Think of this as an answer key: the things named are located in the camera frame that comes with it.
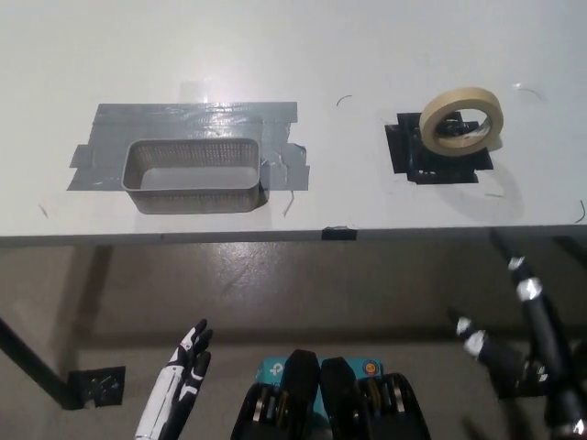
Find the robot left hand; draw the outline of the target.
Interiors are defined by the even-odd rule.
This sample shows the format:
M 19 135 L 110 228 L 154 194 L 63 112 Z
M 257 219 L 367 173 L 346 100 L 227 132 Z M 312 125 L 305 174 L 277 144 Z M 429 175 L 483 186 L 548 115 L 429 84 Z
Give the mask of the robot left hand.
M 160 371 L 138 423 L 137 439 L 177 439 L 194 407 L 208 370 L 213 330 L 201 320 L 175 348 Z

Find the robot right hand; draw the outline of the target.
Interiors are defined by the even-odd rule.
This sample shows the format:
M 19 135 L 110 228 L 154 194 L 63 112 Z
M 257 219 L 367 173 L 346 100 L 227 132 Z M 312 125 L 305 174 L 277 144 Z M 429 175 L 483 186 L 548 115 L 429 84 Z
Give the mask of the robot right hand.
M 586 437 L 586 390 L 583 375 L 563 331 L 559 315 L 541 279 L 526 257 L 494 229 L 489 238 L 507 263 L 530 335 L 525 356 L 479 328 L 454 308 L 447 311 L 465 352 L 482 364 L 501 400 L 543 397 L 544 420 L 552 439 Z

